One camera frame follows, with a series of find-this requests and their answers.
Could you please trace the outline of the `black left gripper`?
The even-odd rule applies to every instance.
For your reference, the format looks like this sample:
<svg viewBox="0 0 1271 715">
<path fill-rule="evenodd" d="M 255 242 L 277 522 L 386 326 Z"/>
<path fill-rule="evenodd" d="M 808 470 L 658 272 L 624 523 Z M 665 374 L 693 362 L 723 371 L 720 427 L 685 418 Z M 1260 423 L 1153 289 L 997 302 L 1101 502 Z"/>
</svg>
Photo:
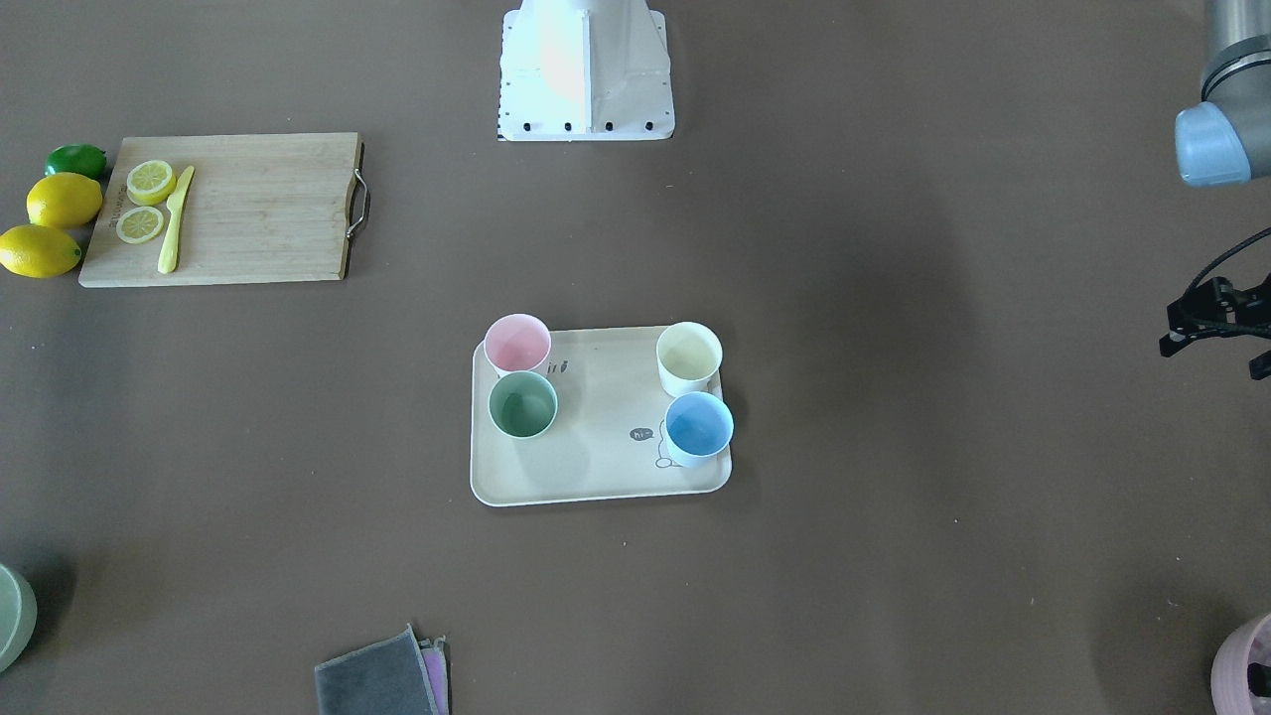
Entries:
<svg viewBox="0 0 1271 715">
<path fill-rule="evenodd" d="M 1213 277 L 1186 290 L 1166 309 L 1171 329 L 1159 340 L 1159 354 L 1171 358 L 1186 345 L 1206 339 L 1270 339 L 1270 279 L 1251 290 L 1235 290 L 1229 279 Z"/>
</svg>

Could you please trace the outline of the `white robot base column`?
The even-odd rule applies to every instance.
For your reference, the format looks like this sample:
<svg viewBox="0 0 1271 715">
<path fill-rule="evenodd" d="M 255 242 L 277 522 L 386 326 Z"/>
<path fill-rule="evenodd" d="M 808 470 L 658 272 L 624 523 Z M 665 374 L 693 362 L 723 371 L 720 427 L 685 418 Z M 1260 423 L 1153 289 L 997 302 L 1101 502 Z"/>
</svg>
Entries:
<svg viewBox="0 0 1271 715">
<path fill-rule="evenodd" d="M 505 13 L 500 141 L 655 141 L 675 126 L 663 13 L 644 1 L 522 1 Z"/>
</svg>

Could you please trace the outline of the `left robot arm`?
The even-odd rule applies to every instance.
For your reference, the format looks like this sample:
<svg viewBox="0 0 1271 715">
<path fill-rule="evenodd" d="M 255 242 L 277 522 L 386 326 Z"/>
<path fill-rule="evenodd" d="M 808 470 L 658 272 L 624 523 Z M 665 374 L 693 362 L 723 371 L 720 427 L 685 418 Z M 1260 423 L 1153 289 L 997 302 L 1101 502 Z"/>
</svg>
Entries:
<svg viewBox="0 0 1271 715">
<path fill-rule="evenodd" d="M 1193 189 L 1243 185 L 1270 175 L 1270 4 L 1207 1 L 1207 63 L 1199 104 L 1174 121 L 1179 177 Z M 1213 271 L 1257 241 L 1262 229 L 1214 258 L 1166 309 L 1159 353 L 1171 358 L 1207 339 L 1270 338 L 1270 281 L 1239 290 Z"/>
</svg>

